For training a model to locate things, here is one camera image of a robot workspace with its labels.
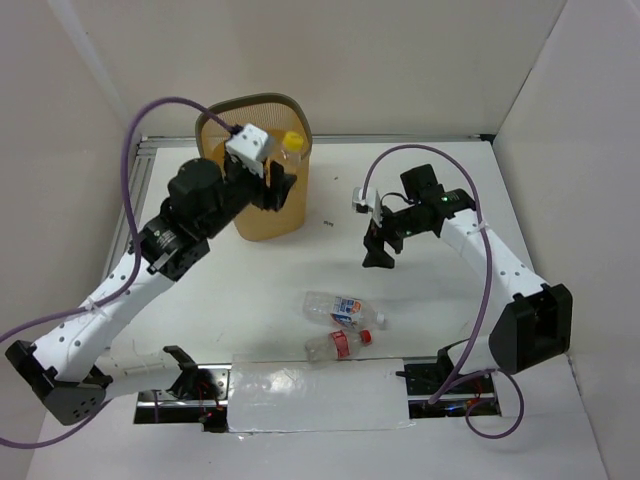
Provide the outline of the orange label yellow cap bottle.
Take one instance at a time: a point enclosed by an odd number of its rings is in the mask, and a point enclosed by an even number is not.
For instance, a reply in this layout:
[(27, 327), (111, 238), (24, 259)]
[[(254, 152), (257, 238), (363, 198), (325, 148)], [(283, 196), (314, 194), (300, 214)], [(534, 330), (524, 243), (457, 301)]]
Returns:
[(276, 162), (284, 168), (284, 172), (295, 174), (302, 163), (304, 138), (295, 131), (287, 131), (276, 150)]

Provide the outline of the white orange label bottle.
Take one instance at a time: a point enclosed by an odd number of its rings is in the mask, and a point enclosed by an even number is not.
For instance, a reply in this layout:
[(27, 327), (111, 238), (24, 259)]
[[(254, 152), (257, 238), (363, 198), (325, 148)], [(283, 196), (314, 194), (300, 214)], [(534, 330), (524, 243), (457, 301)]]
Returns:
[(381, 311), (370, 302), (351, 296), (308, 291), (302, 312), (312, 323), (346, 330), (384, 330), (387, 326), (386, 317)]

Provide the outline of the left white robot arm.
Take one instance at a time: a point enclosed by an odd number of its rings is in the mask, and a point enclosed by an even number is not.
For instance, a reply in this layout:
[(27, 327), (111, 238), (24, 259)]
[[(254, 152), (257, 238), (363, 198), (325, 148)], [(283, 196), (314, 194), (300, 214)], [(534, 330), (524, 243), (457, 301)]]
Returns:
[(296, 175), (275, 161), (260, 174), (240, 162), (184, 163), (168, 196), (108, 277), (48, 334), (5, 352), (45, 408), (63, 425), (95, 415), (107, 401), (145, 390), (189, 397), (206, 376), (180, 347), (114, 357), (106, 350), (154, 299), (210, 251), (209, 242), (248, 205), (279, 211)]

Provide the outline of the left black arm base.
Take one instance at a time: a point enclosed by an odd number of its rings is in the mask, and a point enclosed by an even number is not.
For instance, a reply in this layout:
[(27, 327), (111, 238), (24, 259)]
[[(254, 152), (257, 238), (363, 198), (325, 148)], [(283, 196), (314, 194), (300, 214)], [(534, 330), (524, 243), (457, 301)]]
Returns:
[(204, 432), (226, 433), (231, 364), (201, 364), (183, 390), (147, 390), (138, 394), (135, 425), (198, 425)]

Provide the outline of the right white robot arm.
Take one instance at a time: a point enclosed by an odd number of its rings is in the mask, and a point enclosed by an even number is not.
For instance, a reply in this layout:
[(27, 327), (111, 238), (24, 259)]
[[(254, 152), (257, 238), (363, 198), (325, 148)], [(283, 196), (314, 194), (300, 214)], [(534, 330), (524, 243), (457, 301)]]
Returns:
[(391, 247), (401, 252), (405, 239), (431, 232), (456, 251), (481, 280), (491, 282), (481, 304), (497, 319), (487, 335), (469, 337), (438, 353), (436, 379), (448, 392), (460, 391), (471, 373), (502, 369), (514, 375), (568, 351), (573, 298), (562, 284), (550, 285), (530, 270), (478, 220), (476, 203), (463, 189), (447, 191), (433, 168), (424, 165), (401, 176), (408, 207), (392, 211), (376, 190), (355, 189), (352, 205), (371, 217), (363, 244), (363, 265), (391, 269)]

